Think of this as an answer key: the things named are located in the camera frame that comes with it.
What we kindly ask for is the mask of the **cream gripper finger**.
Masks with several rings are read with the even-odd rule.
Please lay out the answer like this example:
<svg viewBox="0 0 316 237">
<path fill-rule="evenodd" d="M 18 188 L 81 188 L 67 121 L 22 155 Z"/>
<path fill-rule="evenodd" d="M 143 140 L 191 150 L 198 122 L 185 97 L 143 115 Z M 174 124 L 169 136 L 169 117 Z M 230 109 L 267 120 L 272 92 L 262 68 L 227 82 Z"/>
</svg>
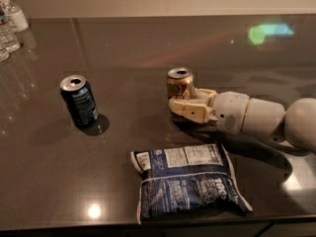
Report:
<svg viewBox="0 0 316 237">
<path fill-rule="evenodd" d="M 213 108 L 196 100 L 170 99 L 169 108 L 173 114 L 196 123 L 218 121 Z"/>
<path fill-rule="evenodd" d="M 195 99 L 208 106 L 212 105 L 216 96 L 217 92 L 215 90 L 195 88 Z"/>
</svg>

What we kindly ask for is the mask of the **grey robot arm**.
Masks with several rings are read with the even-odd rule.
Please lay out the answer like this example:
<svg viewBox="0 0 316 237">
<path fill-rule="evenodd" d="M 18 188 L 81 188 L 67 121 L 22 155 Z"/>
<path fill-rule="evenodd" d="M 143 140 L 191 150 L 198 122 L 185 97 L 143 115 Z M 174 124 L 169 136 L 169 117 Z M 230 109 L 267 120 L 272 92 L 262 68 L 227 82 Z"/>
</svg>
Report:
<svg viewBox="0 0 316 237">
<path fill-rule="evenodd" d="M 230 134 L 246 134 L 280 148 L 316 150 L 316 102 L 295 101 L 289 107 L 236 92 L 196 89 L 190 99 L 169 100 L 171 112 L 195 123 L 208 123 Z"/>
</svg>

